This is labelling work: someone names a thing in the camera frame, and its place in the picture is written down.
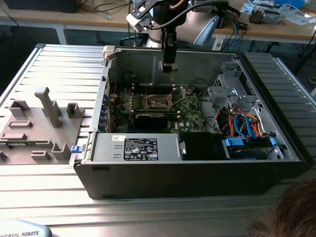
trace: sticker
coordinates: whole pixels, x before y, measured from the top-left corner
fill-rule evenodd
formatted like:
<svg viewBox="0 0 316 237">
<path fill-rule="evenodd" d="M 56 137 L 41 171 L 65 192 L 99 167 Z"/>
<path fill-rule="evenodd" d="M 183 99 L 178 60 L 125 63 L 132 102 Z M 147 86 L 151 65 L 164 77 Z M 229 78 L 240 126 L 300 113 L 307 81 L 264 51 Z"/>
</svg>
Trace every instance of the sticker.
<svg viewBox="0 0 316 237">
<path fill-rule="evenodd" d="M 26 146 L 25 143 L 12 143 L 12 144 L 9 144 L 10 146 L 12 147 L 15 147 L 15 146 Z"/>
<path fill-rule="evenodd" d="M 157 138 L 126 138 L 124 160 L 158 160 Z"/>
<path fill-rule="evenodd" d="M 112 136 L 112 141 L 119 141 L 119 142 L 123 142 L 126 136 L 122 136 L 122 135 L 113 135 Z"/>
</svg>

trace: wire bundle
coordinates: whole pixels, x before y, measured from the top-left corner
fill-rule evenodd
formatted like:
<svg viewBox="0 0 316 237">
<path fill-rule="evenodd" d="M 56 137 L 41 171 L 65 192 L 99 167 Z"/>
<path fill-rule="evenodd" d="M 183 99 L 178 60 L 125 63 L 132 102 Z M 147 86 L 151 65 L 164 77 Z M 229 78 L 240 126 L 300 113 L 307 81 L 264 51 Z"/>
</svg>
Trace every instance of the wire bundle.
<svg viewBox="0 0 316 237">
<path fill-rule="evenodd" d="M 239 30 L 238 29 L 238 26 L 239 26 L 238 19 L 236 17 L 234 17 L 233 19 L 231 19 L 231 18 L 226 18 L 226 19 L 229 20 L 232 23 L 234 31 L 232 32 L 232 34 L 229 37 L 228 41 L 226 43 L 224 43 L 224 46 L 221 48 L 220 51 L 223 51 L 225 48 L 226 48 L 227 51 L 231 51 L 235 46 L 239 46 L 239 48 L 238 48 L 238 51 L 239 51 L 240 47 L 241 47 L 241 44 L 243 42 L 243 37 L 244 37 L 245 31 L 241 30 L 242 35 L 237 39 L 238 30 Z M 234 38 L 233 42 L 230 43 L 233 35 L 235 35 L 235 38 Z"/>
<path fill-rule="evenodd" d="M 226 121 L 228 122 L 220 129 L 226 135 L 246 138 L 246 135 L 243 133 L 246 129 L 250 137 L 263 137 L 260 129 L 260 121 L 252 114 L 247 114 L 240 110 L 228 111 L 221 109 L 214 118 L 217 123 L 219 116 L 227 117 Z M 244 121 L 241 126 L 239 125 L 240 119 Z"/>
</svg>

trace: power supply label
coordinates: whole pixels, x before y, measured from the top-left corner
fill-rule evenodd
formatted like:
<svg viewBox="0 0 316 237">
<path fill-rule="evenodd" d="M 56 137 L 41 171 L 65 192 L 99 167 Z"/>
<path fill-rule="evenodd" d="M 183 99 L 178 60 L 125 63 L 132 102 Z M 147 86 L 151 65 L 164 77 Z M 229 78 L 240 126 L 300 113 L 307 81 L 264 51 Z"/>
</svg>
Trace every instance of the power supply label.
<svg viewBox="0 0 316 237">
<path fill-rule="evenodd" d="M 158 160 L 157 138 L 126 138 L 124 160 Z"/>
</svg>

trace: blue latch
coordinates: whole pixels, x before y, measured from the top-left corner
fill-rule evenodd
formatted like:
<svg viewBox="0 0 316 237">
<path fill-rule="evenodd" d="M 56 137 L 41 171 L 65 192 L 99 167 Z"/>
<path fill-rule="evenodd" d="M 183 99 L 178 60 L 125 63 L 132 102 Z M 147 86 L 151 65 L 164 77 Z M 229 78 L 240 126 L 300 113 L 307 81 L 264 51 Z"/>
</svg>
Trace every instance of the blue latch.
<svg viewBox="0 0 316 237">
<path fill-rule="evenodd" d="M 243 140 L 240 137 L 228 137 L 225 139 L 227 147 L 244 146 Z"/>
<path fill-rule="evenodd" d="M 82 146 L 71 146 L 71 153 L 82 153 Z"/>
<path fill-rule="evenodd" d="M 277 145 L 277 141 L 274 137 L 270 138 L 270 142 L 272 144 L 272 146 L 276 146 Z"/>
</svg>

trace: green circuit board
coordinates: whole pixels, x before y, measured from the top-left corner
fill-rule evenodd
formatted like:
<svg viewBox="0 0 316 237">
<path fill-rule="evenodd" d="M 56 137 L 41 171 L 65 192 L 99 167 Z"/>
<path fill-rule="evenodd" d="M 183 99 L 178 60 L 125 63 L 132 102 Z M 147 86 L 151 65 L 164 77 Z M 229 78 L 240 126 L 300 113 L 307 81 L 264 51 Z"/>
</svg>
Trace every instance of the green circuit board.
<svg viewBox="0 0 316 237">
<path fill-rule="evenodd" d="M 114 109 L 112 115 L 116 124 L 115 132 L 117 133 L 178 133 L 178 132 L 198 132 L 204 131 L 203 118 L 198 107 L 198 94 L 194 93 L 191 88 L 184 87 L 183 89 L 172 93 L 172 100 L 164 94 L 148 94 L 147 98 L 150 98 L 151 102 L 149 114 L 163 115 L 164 113 L 180 112 L 180 117 L 177 119 L 168 119 L 166 128 L 160 128 L 155 130 L 141 130 L 136 128 L 131 122 L 133 115 L 133 108 L 137 107 L 138 111 L 146 110 L 146 100 L 144 101 L 143 95 L 135 95 L 128 88 L 124 88 L 118 93 L 119 102 Z M 166 106 L 167 100 L 169 103 L 173 103 L 171 111 Z"/>
</svg>

